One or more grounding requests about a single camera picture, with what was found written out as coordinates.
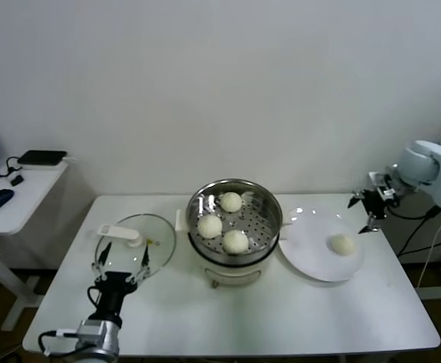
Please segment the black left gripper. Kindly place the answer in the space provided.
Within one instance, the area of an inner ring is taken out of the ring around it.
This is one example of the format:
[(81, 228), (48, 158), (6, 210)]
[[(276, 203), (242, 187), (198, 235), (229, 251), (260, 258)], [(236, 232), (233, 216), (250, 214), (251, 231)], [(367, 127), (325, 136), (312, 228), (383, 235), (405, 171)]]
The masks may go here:
[(105, 262), (110, 253), (112, 243), (101, 251), (99, 257), (92, 263), (92, 271), (95, 274), (93, 289), (99, 292), (99, 300), (95, 303), (93, 319), (96, 321), (110, 321), (116, 326), (122, 326), (123, 320), (120, 317), (123, 300), (131, 293), (134, 293), (138, 284), (151, 276), (149, 265), (149, 247), (145, 247), (142, 257), (134, 257), (129, 266), (129, 272), (107, 271)]

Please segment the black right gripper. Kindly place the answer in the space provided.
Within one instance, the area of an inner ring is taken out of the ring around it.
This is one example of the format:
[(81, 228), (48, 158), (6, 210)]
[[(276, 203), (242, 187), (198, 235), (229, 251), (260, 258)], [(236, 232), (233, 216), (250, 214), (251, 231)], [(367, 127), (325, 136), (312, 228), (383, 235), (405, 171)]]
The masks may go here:
[(348, 208), (355, 206), (359, 201), (368, 215), (366, 225), (358, 232), (358, 234), (367, 234), (377, 232), (380, 229), (379, 220), (385, 219), (386, 204), (377, 191), (359, 190), (352, 193), (352, 197), (348, 202)]

